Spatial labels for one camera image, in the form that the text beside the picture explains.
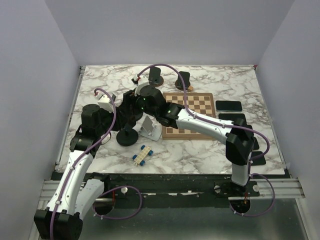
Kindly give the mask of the black phone teal case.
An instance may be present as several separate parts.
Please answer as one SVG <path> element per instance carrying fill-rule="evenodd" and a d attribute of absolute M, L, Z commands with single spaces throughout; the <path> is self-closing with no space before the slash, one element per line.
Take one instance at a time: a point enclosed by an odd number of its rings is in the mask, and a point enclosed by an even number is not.
<path fill-rule="evenodd" d="M 216 110 L 221 112 L 241 112 L 243 110 L 240 101 L 217 100 Z"/>

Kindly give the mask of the black phone second row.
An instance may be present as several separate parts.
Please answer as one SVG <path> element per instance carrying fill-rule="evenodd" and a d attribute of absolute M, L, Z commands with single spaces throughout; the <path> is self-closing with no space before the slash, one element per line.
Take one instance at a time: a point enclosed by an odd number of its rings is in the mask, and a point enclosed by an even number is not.
<path fill-rule="evenodd" d="M 258 143 L 258 140 L 256 138 L 254 138 L 253 150 L 257 151 L 259 149 L 260 149 L 260 145 Z"/>

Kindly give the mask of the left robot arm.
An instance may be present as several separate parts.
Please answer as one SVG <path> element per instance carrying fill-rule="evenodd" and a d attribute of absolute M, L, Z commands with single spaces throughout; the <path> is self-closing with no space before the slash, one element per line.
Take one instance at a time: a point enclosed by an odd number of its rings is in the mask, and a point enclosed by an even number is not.
<path fill-rule="evenodd" d="M 90 179 L 81 189 L 89 166 L 111 131 L 120 130 L 123 117 L 120 108 L 108 112 L 97 104 L 82 108 L 81 124 L 70 141 L 70 153 L 59 185 L 44 210 L 38 209 L 34 223 L 44 240 L 77 240 L 83 219 L 95 199 L 107 197 L 111 185 L 105 177 Z"/>

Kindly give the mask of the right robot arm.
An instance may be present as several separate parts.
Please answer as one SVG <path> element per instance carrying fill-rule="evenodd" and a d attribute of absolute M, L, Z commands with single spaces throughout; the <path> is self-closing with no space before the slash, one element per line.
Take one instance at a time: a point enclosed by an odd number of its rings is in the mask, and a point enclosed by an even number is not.
<path fill-rule="evenodd" d="M 218 140 L 225 145 L 225 156 L 231 162 L 230 191 L 236 196 L 247 192 L 254 134 L 242 119 L 227 121 L 198 114 L 166 101 L 161 91 L 150 85 L 125 92 L 118 108 L 131 125 L 136 123 L 137 115 L 147 114 L 164 127 L 190 130 Z"/>

